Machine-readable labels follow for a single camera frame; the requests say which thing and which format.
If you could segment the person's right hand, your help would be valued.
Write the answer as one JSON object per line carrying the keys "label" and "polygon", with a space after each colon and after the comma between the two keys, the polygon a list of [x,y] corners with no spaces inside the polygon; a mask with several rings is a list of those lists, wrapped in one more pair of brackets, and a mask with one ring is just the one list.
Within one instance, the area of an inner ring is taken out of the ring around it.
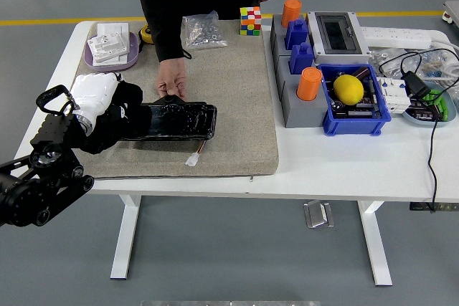
{"label": "person's right hand", "polygon": [[159,63],[156,89],[160,97],[186,97],[186,65],[183,57],[166,59]]}

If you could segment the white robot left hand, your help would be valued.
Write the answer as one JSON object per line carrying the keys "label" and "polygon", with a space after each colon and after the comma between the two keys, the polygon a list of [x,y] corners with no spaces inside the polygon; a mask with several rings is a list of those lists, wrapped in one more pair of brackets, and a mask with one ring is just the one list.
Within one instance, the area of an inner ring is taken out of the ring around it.
{"label": "white robot left hand", "polygon": [[107,110],[121,81],[122,74],[115,72],[78,75],[70,90],[77,105],[74,114],[95,126],[97,116]]}

